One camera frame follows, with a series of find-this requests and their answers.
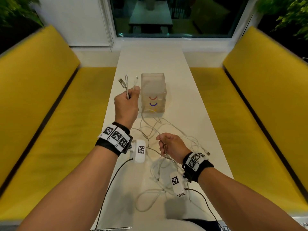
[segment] clear acrylic box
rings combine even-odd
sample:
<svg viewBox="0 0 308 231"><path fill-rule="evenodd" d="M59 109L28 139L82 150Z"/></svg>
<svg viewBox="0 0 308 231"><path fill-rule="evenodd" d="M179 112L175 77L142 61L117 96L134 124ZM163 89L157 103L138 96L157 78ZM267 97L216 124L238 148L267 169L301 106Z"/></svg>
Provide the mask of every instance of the clear acrylic box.
<svg viewBox="0 0 308 231"><path fill-rule="evenodd" d="M166 81L163 73L141 74L141 103L143 112L163 113L166 106Z"/></svg>

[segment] window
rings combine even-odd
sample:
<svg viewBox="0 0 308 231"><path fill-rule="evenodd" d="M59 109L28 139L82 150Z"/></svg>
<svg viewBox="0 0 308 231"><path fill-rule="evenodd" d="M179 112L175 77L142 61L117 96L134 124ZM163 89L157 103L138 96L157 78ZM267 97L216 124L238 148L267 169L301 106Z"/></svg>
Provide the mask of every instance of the window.
<svg viewBox="0 0 308 231"><path fill-rule="evenodd" d="M231 38L248 0L110 0L117 37Z"/></svg>

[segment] forearm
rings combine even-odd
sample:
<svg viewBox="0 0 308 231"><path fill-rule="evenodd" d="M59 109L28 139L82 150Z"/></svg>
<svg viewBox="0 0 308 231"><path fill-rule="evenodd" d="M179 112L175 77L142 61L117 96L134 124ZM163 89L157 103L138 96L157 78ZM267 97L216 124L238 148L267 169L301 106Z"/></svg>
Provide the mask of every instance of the forearm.
<svg viewBox="0 0 308 231"><path fill-rule="evenodd" d="M90 230L106 195L118 156L96 146L21 223L24 230Z"/></svg>
<svg viewBox="0 0 308 231"><path fill-rule="evenodd" d="M198 183L233 231L305 230L267 198L214 168L203 170Z"/></svg>

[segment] yellow seat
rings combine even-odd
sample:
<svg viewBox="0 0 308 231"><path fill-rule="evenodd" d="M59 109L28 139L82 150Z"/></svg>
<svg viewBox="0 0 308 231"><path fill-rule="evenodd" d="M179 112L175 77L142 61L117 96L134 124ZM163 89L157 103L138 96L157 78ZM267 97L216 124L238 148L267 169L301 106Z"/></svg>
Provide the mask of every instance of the yellow seat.
<svg viewBox="0 0 308 231"><path fill-rule="evenodd" d="M234 179L289 213L308 204L222 68L190 68Z"/></svg>
<svg viewBox="0 0 308 231"><path fill-rule="evenodd" d="M94 147L116 68L81 68L0 198L0 221L22 220Z"/></svg>
<svg viewBox="0 0 308 231"><path fill-rule="evenodd" d="M251 27L224 66L308 190L308 64Z"/></svg>
<svg viewBox="0 0 308 231"><path fill-rule="evenodd" d="M0 58L0 185L78 65L52 26Z"/></svg>

